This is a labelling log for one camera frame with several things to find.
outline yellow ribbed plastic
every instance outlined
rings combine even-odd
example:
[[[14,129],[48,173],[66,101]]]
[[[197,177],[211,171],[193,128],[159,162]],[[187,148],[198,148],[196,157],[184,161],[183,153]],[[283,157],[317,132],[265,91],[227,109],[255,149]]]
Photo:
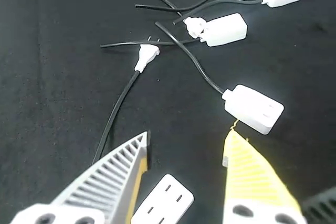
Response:
[[[225,201],[251,199],[301,212],[272,166],[234,130],[225,139],[224,156],[228,157]]]

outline gray ribbed plastic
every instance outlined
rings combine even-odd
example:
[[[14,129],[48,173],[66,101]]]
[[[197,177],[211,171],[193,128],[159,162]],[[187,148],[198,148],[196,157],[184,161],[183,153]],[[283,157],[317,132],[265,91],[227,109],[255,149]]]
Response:
[[[140,161],[147,157],[147,132],[128,140],[88,168],[51,203],[101,210],[105,224],[125,223]]]
[[[304,201],[301,206],[308,224],[336,223],[336,187]]]

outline black fabric surface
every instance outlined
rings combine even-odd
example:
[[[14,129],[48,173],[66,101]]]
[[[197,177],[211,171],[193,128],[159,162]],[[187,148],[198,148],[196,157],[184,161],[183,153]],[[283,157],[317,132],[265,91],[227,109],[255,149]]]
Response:
[[[171,0],[178,7],[199,0]],[[36,202],[49,203],[89,167],[109,113],[133,74],[138,47],[99,44],[180,39],[174,14],[136,10],[159,0],[0,0],[0,222]],[[188,48],[223,89],[244,84],[285,110],[270,134],[237,131],[273,165],[299,200],[336,184],[335,0],[284,7],[224,4],[205,19],[241,13],[243,41]],[[180,223],[221,223],[224,138],[234,118],[177,47],[139,76],[113,128],[110,148],[151,130],[152,169],[138,203],[171,173],[195,196]]]

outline power strip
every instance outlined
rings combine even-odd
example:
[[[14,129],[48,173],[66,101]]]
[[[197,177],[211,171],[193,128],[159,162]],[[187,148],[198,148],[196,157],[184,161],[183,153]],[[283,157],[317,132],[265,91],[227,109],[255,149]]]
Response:
[[[137,209],[131,224],[176,224],[193,202],[193,194],[166,174]]]

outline cable end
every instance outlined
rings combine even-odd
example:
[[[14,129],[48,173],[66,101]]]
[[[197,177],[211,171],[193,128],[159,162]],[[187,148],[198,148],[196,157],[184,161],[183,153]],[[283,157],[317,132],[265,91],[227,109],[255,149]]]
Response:
[[[136,63],[134,70],[143,72],[147,64],[155,59],[157,55],[160,54],[160,49],[158,46],[150,44],[141,44],[139,50],[139,59]]]

